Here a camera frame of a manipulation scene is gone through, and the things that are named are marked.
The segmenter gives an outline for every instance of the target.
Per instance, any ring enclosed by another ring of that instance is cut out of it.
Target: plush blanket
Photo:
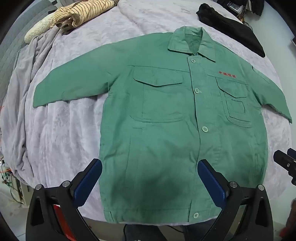
[[[103,44],[155,32],[174,32],[182,26],[203,27],[213,40],[244,58],[281,87],[268,58],[261,58],[198,20],[195,13],[204,2],[223,16],[235,19],[220,5],[207,0],[120,0],[116,7],[69,35],[61,35],[54,27],[34,38],[19,53],[0,116],[2,151],[15,175],[32,187],[39,183],[45,187],[58,186],[64,180],[72,180],[98,157],[107,94],[38,108],[33,108],[33,95],[36,85],[52,69]],[[270,108],[263,108],[262,115],[269,152],[264,185],[271,199],[279,196],[289,183],[287,172],[273,162],[272,156],[278,149],[287,151],[291,146],[291,133],[288,120]],[[79,210],[85,217],[105,221],[99,183]]]

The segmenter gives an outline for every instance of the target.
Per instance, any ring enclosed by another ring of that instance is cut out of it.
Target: metal screw
[[[237,183],[236,182],[230,182],[230,186],[233,187],[233,188],[236,188],[237,187]]]
[[[62,183],[62,186],[63,187],[68,187],[70,185],[70,182],[69,181],[64,181],[63,183]]]
[[[40,190],[41,188],[42,188],[41,184],[37,184],[36,187],[35,187],[36,190]]]
[[[263,185],[258,185],[259,190],[263,191],[265,188]]]

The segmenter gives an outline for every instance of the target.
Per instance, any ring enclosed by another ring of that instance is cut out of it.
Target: green jacket
[[[108,222],[196,223],[217,216],[197,171],[207,159],[255,187],[267,165],[261,107],[289,119],[282,91],[203,28],[107,44],[52,70],[34,107],[108,92],[99,179]]]

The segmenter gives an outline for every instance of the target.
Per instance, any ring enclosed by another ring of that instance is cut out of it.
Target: yellow striped garment
[[[71,29],[99,16],[117,5],[119,0],[82,0],[66,7],[58,8],[52,19],[51,28],[57,26],[63,34],[68,34]]]

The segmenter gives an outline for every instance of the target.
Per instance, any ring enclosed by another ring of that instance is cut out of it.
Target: white button
[[[204,132],[208,132],[208,131],[209,131],[209,129],[208,129],[206,126],[203,126],[203,127],[202,127],[202,130],[203,130]]]

